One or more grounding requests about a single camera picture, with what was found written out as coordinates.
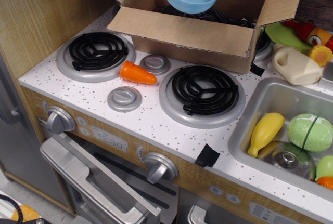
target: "orange toy fruit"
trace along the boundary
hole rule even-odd
[[[317,180],[317,183],[328,188],[328,189],[332,189],[333,190],[333,177],[332,176],[324,176],[324,177],[320,177]]]
[[[152,85],[157,81],[156,77],[153,74],[147,72],[142,67],[135,65],[129,61],[125,61],[125,63],[123,64],[120,70],[120,78],[122,78],[123,80],[145,83],[149,85]]]

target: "countertop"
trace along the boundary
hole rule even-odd
[[[78,35],[91,31],[106,31],[106,26],[111,20],[112,9],[101,15]],[[125,38],[131,42],[129,36],[125,36]],[[320,198],[314,193],[263,173],[233,157],[228,149],[228,140],[239,119],[220,128],[195,129],[178,124],[163,112],[158,99],[159,85],[171,71],[189,64],[188,62],[171,60],[171,70],[164,75],[157,76],[157,83],[154,85],[133,83],[121,78],[101,83],[82,83],[66,77],[59,71],[57,52],[58,50],[23,75],[19,79],[19,83],[189,162],[194,162],[204,145],[208,144],[213,150],[220,153],[220,156],[213,167],[206,167],[206,169],[323,223],[333,223],[331,214],[333,201]],[[135,64],[139,64],[141,59],[147,55],[137,51]],[[252,73],[229,72],[243,86],[246,104],[259,81],[269,77],[282,78],[273,68],[270,59],[257,63],[257,65],[265,69],[261,77]],[[138,109],[119,113],[108,107],[109,93],[120,86],[131,86],[140,91],[143,102]],[[307,87],[333,95],[333,92],[317,87],[317,83],[307,85]]]

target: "white plastic jug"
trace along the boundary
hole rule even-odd
[[[290,84],[313,84],[322,76],[320,66],[293,47],[275,44],[273,50],[273,66]]]

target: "toy sink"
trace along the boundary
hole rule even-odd
[[[258,83],[249,100],[238,125],[228,142],[232,155],[241,162],[276,178],[291,183],[299,188],[313,192],[330,200],[333,192],[315,182],[304,179],[285,169],[275,167],[260,159],[248,155],[250,140],[254,127],[267,113],[277,112],[285,117],[285,123],[272,141],[290,142],[287,129],[291,119],[302,113],[321,116],[333,123],[333,97],[308,89],[293,86],[279,78],[267,78]],[[310,153],[315,163],[325,155],[333,154],[333,145],[326,151]]]

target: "control panel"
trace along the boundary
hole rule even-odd
[[[250,202],[249,212],[250,214],[270,224],[298,224],[297,222],[288,219],[287,217],[280,215],[266,207],[260,206],[255,202]]]

